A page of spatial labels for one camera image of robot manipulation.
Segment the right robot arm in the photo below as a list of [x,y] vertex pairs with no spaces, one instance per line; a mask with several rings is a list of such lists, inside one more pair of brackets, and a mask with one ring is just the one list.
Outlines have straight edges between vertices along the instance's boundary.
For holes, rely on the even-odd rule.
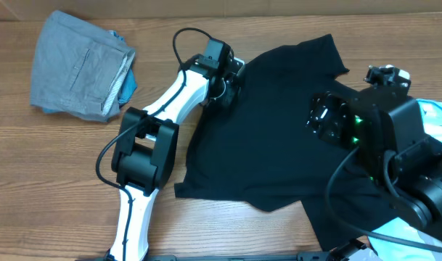
[[306,125],[319,139],[352,150],[399,217],[442,241],[442,142],[426,134],[406,88],[314,94]]

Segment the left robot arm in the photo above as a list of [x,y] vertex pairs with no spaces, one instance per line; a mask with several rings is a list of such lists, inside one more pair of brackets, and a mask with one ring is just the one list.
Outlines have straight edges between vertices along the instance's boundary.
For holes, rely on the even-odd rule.
[[196,54],[159,99],[127,109],[118,135],[106,146],[114,150],[111,169],[120,193],[118,226],[106,260],[145,259],[153,207],[173,171],[180,125],[198,104],[229,101],[244,68],[232,54]]

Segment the black t-shirt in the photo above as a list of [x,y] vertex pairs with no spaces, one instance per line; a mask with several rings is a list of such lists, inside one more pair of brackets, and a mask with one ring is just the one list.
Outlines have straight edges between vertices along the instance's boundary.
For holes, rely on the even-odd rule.
[[347,151],[306,127],[315,93],[353,96],[339,83],[347,68],[331,35],[267,51],[246,65],[230,109],[203,110],[187,150],[178,198],[247,202],[273,212],[301,202],[322,249],[373,231],[396,217],[372,182],[347,164],[332,186],[336,223],[323,193]]

